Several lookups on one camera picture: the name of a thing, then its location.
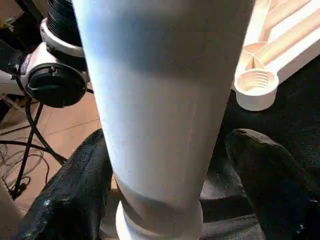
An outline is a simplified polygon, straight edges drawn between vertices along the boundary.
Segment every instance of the white pvc pipe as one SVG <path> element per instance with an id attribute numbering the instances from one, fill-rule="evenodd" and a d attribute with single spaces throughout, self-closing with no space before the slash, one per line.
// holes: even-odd
<path id="1" fill-rule="evenodd" d="M 121 240 L 195 240 L 253 0 L 73 1 Z"/>

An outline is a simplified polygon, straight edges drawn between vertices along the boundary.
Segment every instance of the black fabric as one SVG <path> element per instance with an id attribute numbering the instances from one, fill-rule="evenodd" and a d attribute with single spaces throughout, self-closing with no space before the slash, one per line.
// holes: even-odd
<path id="1" fill-rule="evenodd" d="M 234 129 L 253 129 L 271 137 L 284 146 L 320 186 L 319 76 L 320 56 L 283 82 L 274 105 L 260 112 L 242 109 L 231 91 L 200 198 L 205 220 L 203 240 L 263 239 L 254 224 L 250 230 L 239 230 L 238 236 L 230 238 L 221 235 L 212 238 L 207 234 L 210 229 L 218 228 L 223 219 L 231 217 L 235 221 L 231 222 L 236 223 L 238 218 L 254 212 L 225 150 L 226 136 Z M 235 226 L 229 221 L 225 224 L 228 236 Z"/>
<path id="2" fill-rule="evenodd" d="M 12 240 L 99 239 L 111 177 L 111 163 L 99 129 L 44 187 Z"/>
<path id="3" fill-rule="evenodd" d="M 262 133 L 235 129 L 226 151 L 267 239 L 319 239 L 320 191 L 283 146 Z"/>
<path id="4" fill-rule="evenodd" d="M 320 56 L 296 72 L 277 91 L 274 104 L 246 111 L 231 91 L 215 156 L 225 156 L 225 138 L 233 129 L 252 129 L 283 145 L 307 171 L 320 168 Z"/>

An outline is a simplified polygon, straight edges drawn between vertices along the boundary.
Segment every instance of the beige floor tile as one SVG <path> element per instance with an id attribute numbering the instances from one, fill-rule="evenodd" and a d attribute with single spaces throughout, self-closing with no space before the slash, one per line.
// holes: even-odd
<path id="1" fill-rule="evenodd" d="M 97 130 L 98 120 L 68 128 L 45 136 L 44 138 L 54 151 L 69 158 L 74 150 Z"/>
<path id="2" fill-rule="evenodd" d="M 75 105 L 64 108 L 52 108 L 51 116 L 44 130 L 44 135 L 56 133 L 99 118 L 95 97 L 86 93 Z"/>
<path id="3" fill-rule="evenodd" d="M 36 116 L 38 106 L 39 104 L 35 103 L 35 104 L 32 104 L 30 107 L 33 118 L 35 118 Z M 50 118 L 51 112 L 52 112 L 51 107 L 43 106 L 43 109 L 37 124 L 37 128 L 40 131 L 40 133 L 44 132 L 46 125 L 48 123 L 48 120 Z M 27 126 L 29 125 L 29 122 L 25 114 L 21 113 L 18 110 L 15 110 L 14 108 L 11 108 L 6 114 L 4 120 L 0 123 L 0 125 L 1 125 L 0 133 L 4 133 L 7 131 L 11 131 L 17 128 Z"/>
<path id="4" fill-rule="evenodd" d="M 63 155 L 64 157 L 68 158 L 73 151 L 83 142 L 83 140 L 89 136 L 92 132 L 94 132 L 97 129 L 98 120 L 88 122 L 85 124 L 82 124 L 80 126 L 72 127 L 66 130 L 62 130 L 53 134 L 50 134 L 45 137 L 47 142 L 50 144 L 50 146 L 59 154 Z M 2 136 L 1 138 L 7 139 L 7 140 L 18 140 L 26 142 L 26 137 L 29 135 L 29 129 L 24 129 L 18 132 L 13 132 L 11 134 L 8 134 L 6 136 Z M 34 144 L 40 145 L 40 143 L 37 141 L 37 139 L 33 140 Z M 0 146 L 1 152 L 4 152 L 3 145 Z M 7 147 L 7 155 L 11 156 L 16 152 L 21 151 L 18 155 L 11 158 L 7 164 L 10 165 L 14 163 L 15 161 L 18 161 L 22 159 L 23 152 L 25 150 L 24 146 L 16 146 L 16 145 L 9 145 Z M 41 154 L 40 151 L 37 151 L 35 149 L 32 149 L 30 151 L 30 154 Z M 59 163 L 49 154 L 44 153 L 43 157 L 47 160 L 49 164 L 49 174 L 48 174 L 48 180 L 52 178 L 54 174 L 61 168 Z M 27 165 L 25 172 L 31 169 L 36 162 L 39 160 L 37 156 L 29 156 L 27 160 Z M 10 166 L 1 166 L 0 167 L 0 174 L 3 176 L 5 173 L 8 172 L 10 169 Z M 7 182 L 14 181 L 15 178 L 18 176 L 19 168 L 11 169 L 10 175 L 6 179 Z M 42 160 L 39 162 L 39 165 L 30 172 L 27 176 L 31 177 L 31 182 L 28 185 L 27 189 L 22 193 L 22 195 L 16 200 L 18 207 L 24 210 L 28 210 L 31 206 L 34 199 L 39 195 L 43 187 L 45 186 L 45 177 L 47 172 L 47 165 Z"/>
<path id="5" fill-rule="evenodd" d="M 49 164 L 49 178 L 50 178 L 60 169 L 59 164 L 52 158 L 48 157 L 49 154 L 45 153 L 44 158 Z M 26 164 L 25 171 L 31 169 L 35 164 L 39 161 L 39 157 L 37 156 L 29 156 Z M 16 199 L 16 203 L 20 209 L 28 210 L 35 198 L 40 194 L 42 189 L 46 185 L 46 173 L 47 173 L 47 165 L 42 159 L 40 164 L 27 176 L 31 178 L 30 184 L 27 186 L 26 190 Z"/>

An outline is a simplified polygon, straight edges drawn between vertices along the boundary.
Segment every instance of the white plastic fitting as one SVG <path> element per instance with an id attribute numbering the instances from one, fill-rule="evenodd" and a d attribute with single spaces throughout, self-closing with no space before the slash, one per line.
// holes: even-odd
<path id="1" fill-rule="evenodd" d="M 263 68 L 249 69 L 235 77 L 236 101 L 249 111 L 265 110 L 275 102 L 279 78 Z"/>

